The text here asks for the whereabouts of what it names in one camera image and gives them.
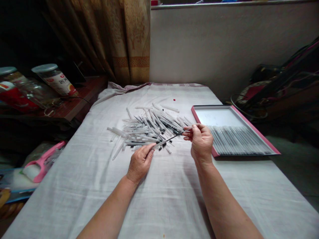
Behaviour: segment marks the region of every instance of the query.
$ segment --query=pink lint roller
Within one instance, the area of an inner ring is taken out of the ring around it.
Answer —
[[[47,174],[45,161],[54,154],[56,149],[61,149],[63,146],[66,145],[65,141],[61,141],[60,143],[56,144],[48,151],[46,151],[41,158],[35,161],[29,162],[22,172],[34,183],[39,183],[43,180],[44,176]]]

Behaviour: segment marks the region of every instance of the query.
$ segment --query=white tablecloth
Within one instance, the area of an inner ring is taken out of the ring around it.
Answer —
[[[208,87],[148,85],[106,89],[3,238],[75,238],[126,174],[129,147],[110,160],[107,127],[162,103],[191,120],[192,105],[220,104]],[[129,205],[119,238],[209,238],[213,235],[190,142],[156,151]],[[265,238],[319,238],[319,215],[272,161],[215,161],[231,192]]]

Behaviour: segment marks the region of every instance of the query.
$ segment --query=curtain pattern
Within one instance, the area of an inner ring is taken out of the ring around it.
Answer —
[[[149,81],[148,0],[47,0],[43,13],[84,73],[107,73],[121,85]]]

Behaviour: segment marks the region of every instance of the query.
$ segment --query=hand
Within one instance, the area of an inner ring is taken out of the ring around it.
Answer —
[[[154,149],[152,149],[152,147],[154,145],[156,145],[156,143],[145,145],[136,150],[132,155],[126,177],[134,184],[139,184],[148,172],[153,158]]]
[[[196,164],[212,164],[212,147],[213,136],[208,127],[203,124],[194,124],[189,132],[183,133],[184,140],[192,142],[192,149],[190,150]]]

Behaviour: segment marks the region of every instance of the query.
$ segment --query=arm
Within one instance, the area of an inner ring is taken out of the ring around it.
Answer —
[[[192,142],[191,154],[216,238],[263,238],[213,165],[213,136],[210,130],[203,124],[196,124],[183,135],[185,140]]]
[[[154,145],[143,146],[132,155],[127,174],[84,227],[78,239],[118,237],[131,198],[150,168]]]

